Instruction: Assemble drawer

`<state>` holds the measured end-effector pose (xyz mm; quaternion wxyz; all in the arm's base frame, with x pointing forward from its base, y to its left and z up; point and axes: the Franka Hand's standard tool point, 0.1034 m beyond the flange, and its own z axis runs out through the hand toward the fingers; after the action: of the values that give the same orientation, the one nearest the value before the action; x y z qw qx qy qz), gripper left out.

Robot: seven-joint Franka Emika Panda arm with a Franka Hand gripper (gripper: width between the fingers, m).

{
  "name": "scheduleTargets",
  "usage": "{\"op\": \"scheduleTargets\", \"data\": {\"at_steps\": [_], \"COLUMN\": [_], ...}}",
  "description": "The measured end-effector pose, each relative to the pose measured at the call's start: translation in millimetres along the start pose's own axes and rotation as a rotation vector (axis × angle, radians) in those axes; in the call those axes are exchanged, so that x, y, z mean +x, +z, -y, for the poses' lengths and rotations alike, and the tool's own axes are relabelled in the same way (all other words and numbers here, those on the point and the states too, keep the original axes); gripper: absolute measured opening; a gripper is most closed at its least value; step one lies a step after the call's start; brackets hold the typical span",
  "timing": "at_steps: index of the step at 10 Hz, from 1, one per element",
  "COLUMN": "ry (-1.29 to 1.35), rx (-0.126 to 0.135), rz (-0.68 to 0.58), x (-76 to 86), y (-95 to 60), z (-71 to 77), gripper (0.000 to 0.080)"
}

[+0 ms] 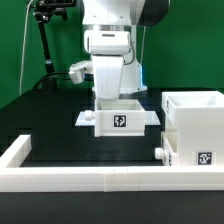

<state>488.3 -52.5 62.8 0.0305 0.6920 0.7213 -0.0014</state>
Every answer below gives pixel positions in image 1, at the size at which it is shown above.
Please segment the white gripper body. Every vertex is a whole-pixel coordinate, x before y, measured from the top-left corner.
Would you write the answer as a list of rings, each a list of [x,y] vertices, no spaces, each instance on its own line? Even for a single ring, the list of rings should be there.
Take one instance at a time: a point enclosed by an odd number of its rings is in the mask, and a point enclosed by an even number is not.
[[[69,76],[74,84],[84,80],[84,70],[93,72],[97,100],[117,100],[121,88],[124,56],[131,48],[128,31],[86,30],[84,47],[91,55],[89,61],[73,64]]]

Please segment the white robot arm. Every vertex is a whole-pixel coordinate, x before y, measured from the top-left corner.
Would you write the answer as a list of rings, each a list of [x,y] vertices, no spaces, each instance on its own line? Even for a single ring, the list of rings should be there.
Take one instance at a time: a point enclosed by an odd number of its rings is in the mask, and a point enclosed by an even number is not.
[[[84,72],[94,76],[99,101],[143,90],[141,65],[136,60],[136,28],[152,27],[168,13],[170,0],[82,0],[84,49],[91,59],[70,67],[73,82]]]

